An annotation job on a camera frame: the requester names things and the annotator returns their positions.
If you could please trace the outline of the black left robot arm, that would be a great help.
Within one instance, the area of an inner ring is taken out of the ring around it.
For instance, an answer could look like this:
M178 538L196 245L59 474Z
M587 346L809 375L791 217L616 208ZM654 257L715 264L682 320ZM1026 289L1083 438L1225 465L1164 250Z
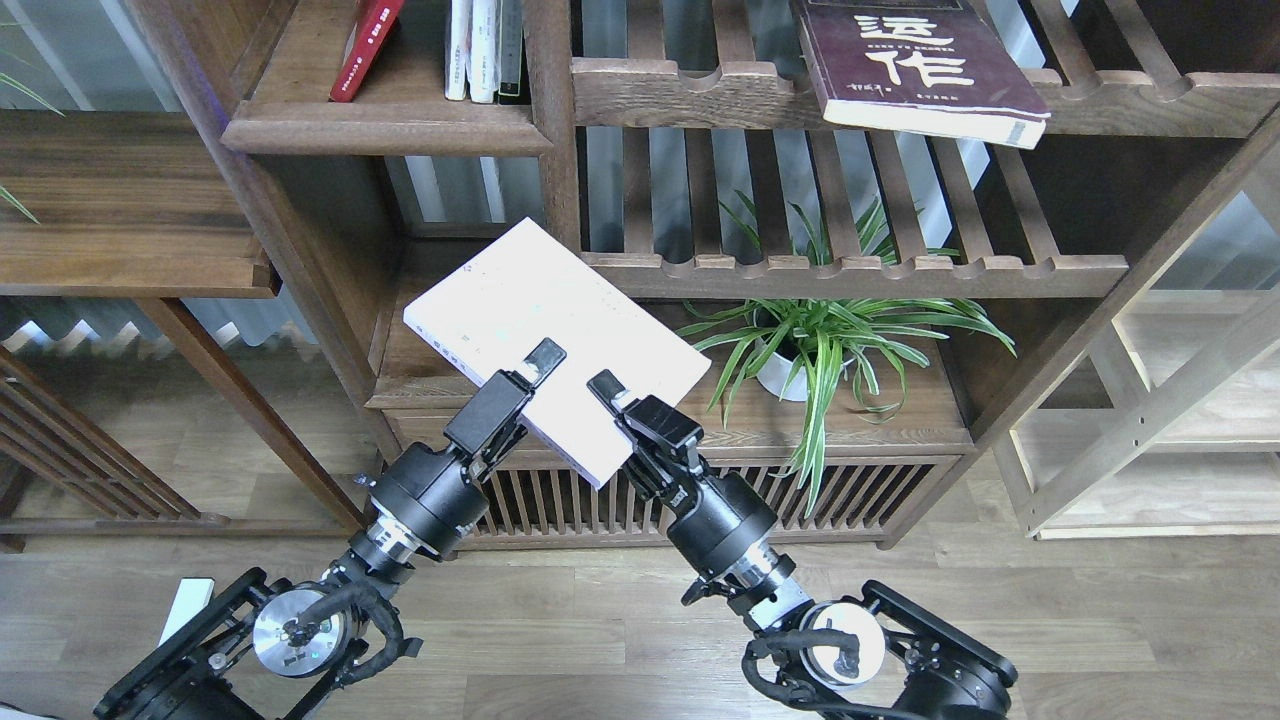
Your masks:
M493 375L447 424L444 448L412 445L372 483L378 518L317 580L268 583L250 569L122 678L96 717L256 719L227 680L255 652L279 676L315 680L289 711L306 719L333 691L413 657L422 642L392 605L412 556L443 561L485 514L484 482L525 437L521 411L564 356L543 340Z

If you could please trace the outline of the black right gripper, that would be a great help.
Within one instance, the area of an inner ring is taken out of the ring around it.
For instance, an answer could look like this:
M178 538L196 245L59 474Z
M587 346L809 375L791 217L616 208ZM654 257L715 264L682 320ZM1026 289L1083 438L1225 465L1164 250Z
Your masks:
M689 489L705 474L699 454L703 428L655 396L634 401L634 395L611 370L602 370L586 383L608 411L620 411L618 428L634 451L620 475L643 501L685 501Z

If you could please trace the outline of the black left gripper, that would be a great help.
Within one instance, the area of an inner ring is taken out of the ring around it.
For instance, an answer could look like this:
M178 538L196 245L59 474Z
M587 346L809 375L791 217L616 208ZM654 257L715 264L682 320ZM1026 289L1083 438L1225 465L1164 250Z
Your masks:
M527 434L520 415L534 388L563 363L567 352L550 337L543 338L518 364L518 373L498 372L451 419L444 437L460 460L465 479L486 479Z

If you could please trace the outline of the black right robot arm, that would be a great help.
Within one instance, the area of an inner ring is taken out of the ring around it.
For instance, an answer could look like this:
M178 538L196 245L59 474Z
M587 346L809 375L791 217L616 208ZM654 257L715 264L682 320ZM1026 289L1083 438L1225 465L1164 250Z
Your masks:
M682 603L721 596L751 630L741 669L754 689L824 719L1006 717L1007 659L879 582L814 601L771 547L774 511L699 454L698 423L609 372L588 386L634 447L622 477L673 515L666 534L698 574Z

